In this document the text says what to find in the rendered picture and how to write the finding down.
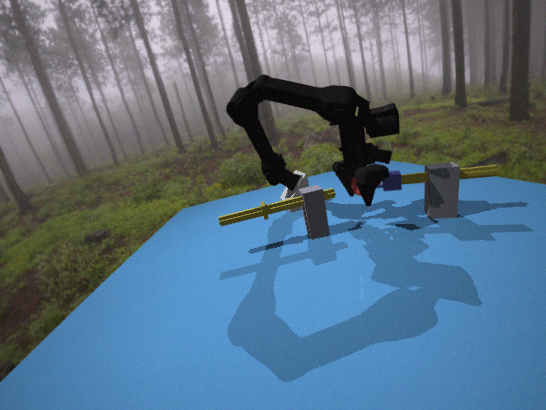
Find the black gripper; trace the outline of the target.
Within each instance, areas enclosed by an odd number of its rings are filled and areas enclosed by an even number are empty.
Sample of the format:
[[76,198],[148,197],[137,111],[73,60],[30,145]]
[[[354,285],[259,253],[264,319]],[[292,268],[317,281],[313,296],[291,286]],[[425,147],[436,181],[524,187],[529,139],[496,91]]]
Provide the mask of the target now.
[[354,196],[351,181],[356,178],[357,182],[355,183],[366,206],[371,206],[376,186],[389,177],[389,169],[384,165],[369,165],[367,157],[367,147],[369,146],[365,139],[342,143],[338,148],[339,151],[342,151],[343,160],[335,162],[332,166],[350,196]]

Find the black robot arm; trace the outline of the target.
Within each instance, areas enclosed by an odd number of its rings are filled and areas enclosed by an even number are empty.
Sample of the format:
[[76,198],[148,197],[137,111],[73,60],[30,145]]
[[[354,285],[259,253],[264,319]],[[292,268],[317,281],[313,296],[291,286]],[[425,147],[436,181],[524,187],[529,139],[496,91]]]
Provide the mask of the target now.
[[[285,169],[281,153],[272,150],[258,119],[258,104],[274,101],[317,112],[329,125],[339,125],[340,140],[349,143],[365,139],[364,127],[370,138],[400,134],[399,112],[395,103],[369,109],[370,102],[357,95],[349,86],[308,86],[262,75],[235,92],[227,105],[227,114],[235,124],[246,130],[261,158],[261,169],[270,185],[283,184],[294,190],[301,175]],[[355,116],[356,108],[359,107]],[[391,151],[380,150],[369,143],[370,164],[389,164]]]

